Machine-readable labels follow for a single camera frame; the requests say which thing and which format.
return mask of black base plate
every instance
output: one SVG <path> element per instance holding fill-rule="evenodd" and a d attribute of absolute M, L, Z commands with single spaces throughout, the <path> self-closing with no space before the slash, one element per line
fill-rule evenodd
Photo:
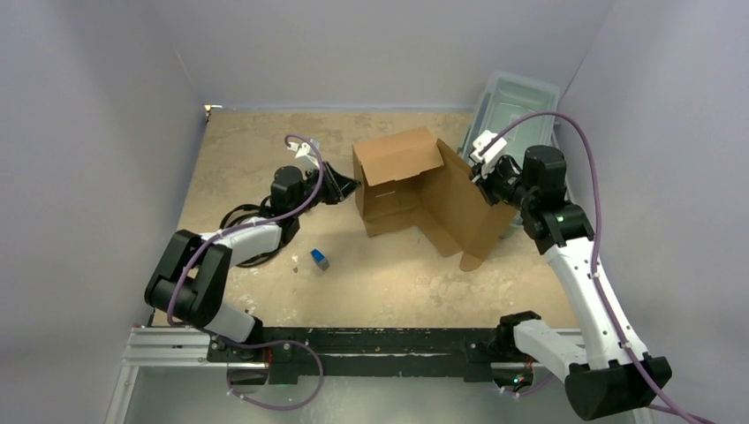
<path fill-rule="evenodd" d="M 522 354 L 489 350 L 494 336 L 495 329 L 263 329 L 265 342 L 294 340 L 309 345 L 328 376 L 463 377 L 466 382 L 493 381 L 492 362 L 526 359 Z M 300 375 L 319 374 L 314 359 L 302 349 L 281 345 L 272 352 L 270 384 L 294 384 Z M 261 361 L 261 352 L 219 344 L 218 349 L 208 349 L 208 361 Z"/>

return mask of small blue cube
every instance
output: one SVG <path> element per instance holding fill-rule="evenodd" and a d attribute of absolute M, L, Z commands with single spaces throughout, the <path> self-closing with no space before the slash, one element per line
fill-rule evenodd
<path fill-rule="evenodd" d="M 312 255 L 312 260 L 315 264 L 317 264 L 318 268 L 322 269 L 323 271 L 325 269 L 328 269 L 330 263 L 328 263 L 328 258 L 326 258 L 325 255 L 322 254 L 322 252 L 317 249 L 312 249 L 312 252 L 310 252 L 310 254 Z"/>

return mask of black cable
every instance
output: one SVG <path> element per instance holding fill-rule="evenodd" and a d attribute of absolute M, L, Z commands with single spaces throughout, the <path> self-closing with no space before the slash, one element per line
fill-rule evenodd
<path fill-rule="evenodd" d="M 269 211 L 268 211 L 269 200 L 270 200 L 270 196 L 263 199 L 260 202 L 260 205 L 247 203 L 244 205 L 237 206 L 236 208 L 230 210 L 229 213 L 227 213 L 225 216 L 223 216 L 223 219 L 221 220 L 221 223 L 218 225 L 218 228 L 220 228 L 221 230 L 225 230 L 230 227 L 236 227 L 237 225 L 240 225 L 241 223 L 244 223 L 251 218 L 270 217 Z M 281 252 L 281 247 L 278 247 L 273 252 L 267 252 L 265 254 L 258 254 L 257 256 L 253 256 L 252 258 L 237 264 L 237 266 L 240 268 L 255 268 L 275 258 L 280 252 Z"/>

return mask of beige textured floor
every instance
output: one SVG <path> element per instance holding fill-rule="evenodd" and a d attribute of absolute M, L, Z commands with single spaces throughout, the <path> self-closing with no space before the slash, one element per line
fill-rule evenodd
<path fill-rule="evenodd" d="M 286 133 L 315 137 L 325 160 L 352 175 L 351 144 L 426 126 L 456 146 L 470 121 L 456 113 L 219 112 L 208 124 L 179 228 L 214 231 L 240 203 L 269 194 L 274 171 L 293 164 Z M 320 271 L 309 251 L 330 261 Z M 564 292 L 527 236 L 498 242 L 481 268 L 458 269 L 416 228 L 367 238 L 353 198 L 301 217 L 301 231 L 272 262 L 234 269 L 224 298 L 266 325 L 494 327 L 533 309 L 551 327 L 576 327 Z M 159 314 L 156 324 L 164 324 Z"/>

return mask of cardboard box flap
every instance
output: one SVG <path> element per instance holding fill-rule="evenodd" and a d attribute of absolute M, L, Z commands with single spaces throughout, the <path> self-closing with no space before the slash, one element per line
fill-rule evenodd
<path fill-rule="evenodd" d="M 443 141 L 437 141 L 437 146 L 444 166 L 424 175 L 421 206 L 463 251 L 460 269 L 474 270 L 491 253 L 516 212 L 503 203 L 490 207 L 471 182 L 471 167 Z"/>
<path fill-rule="evenodd" d="M 437 138 L 427 128 L 417 128 L 356 143 L 353 150 L 364 169 L 367 184 L 377 186 L 443 166 L 436 142 Z"/>
<path fill-rule="evenodd" d="M 411 219 L 442 257 L 446 258 L 463 250 L 460 244 L 425 209 L 419 208 L 413 211 Z"/>

